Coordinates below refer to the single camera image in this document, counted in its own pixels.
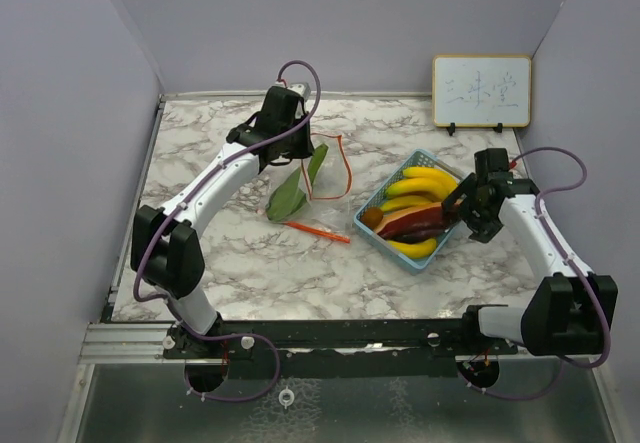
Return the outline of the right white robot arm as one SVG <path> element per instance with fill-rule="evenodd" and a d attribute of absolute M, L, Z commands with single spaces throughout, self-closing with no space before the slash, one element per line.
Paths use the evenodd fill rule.
<path fill-rule="evenodd" d="M 540 283 L 524 308 L 470 306 L 459 330 L 461 346 L 481 354 L 495 339 L 508 340 L 534 356 L 556 356 L 586 367 L 602 365 L 611 350 L 611 324 L 618 287 L 598 275 L 561 235 L 544 202 L 545 192 L 512 172 L 509 155 L 489 148 L 474 156 L 475 170 L 444 200 L 445 215 L 456 215 L 471 239 L 490 242 L 508 230 Z"/>

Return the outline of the green leaf vegetable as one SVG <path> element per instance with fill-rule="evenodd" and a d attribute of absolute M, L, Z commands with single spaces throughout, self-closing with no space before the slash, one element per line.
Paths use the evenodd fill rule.
<path fill-rule="evenodd" d="M 328 153 L 328 145 L 319 145 L 307 165 L 301 163 L 270 195 L 266 216 L 271 222 L 284 222 L 307 204 L 319 170 Z"/>

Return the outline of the red orange papaya slice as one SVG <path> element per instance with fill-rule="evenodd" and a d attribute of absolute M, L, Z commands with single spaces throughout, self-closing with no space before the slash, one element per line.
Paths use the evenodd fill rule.
<path fill-rule="evenodd" d="M 453 213 L 444 213 L 441 203 L 414 206 L 384 216 L 374 232 L 385 240 L 425 228 L 449 229 L 459 220 L 458 207 Z"/>

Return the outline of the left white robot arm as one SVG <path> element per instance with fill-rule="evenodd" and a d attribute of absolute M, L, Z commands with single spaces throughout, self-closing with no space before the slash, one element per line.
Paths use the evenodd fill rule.
<path fill-rule="evenodd" d="M 278 81 L 259 111 L 232 128 L 214 160 L 180 193 L 157 208 L 140 206 L 134 215 L 130 266 L 134 282 L 155 287 L 138 302 L 162 299 L 190 327 L 186 345 L 206 358 L 220 348 L 213 327 L 220 316 L 201 284 L 205 261 L 200 239 L 214 216 L 246 183 L 269 165 L 285 165 L 313 154 L 306 83 Z"/>

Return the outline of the clear orange zip bag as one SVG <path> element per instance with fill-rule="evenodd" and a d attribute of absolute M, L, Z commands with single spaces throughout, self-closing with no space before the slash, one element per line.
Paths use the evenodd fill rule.
<path fill-rule="evenodd" d="M 333 242 L 348 244 L 350 242 L 350 193 L 353 185 L 353 171 L 344 149 L 343 136 L 313 132 L 311 141 L 315 149 L 321 144 L 327 144 L 329 150 L 315 179 L 313 193 L 307 198 L 307 204 L 284 222 L 271 222 L 266 216 L 266 205 L 271 193 L 301 163 L 307 165 L 313 155 L 310 158 L 296 161 L 283 170 L 273 172 L 269 178 L 267 196 L 263 199 L 259 213 L 270 223 L 286 226 Z"/>

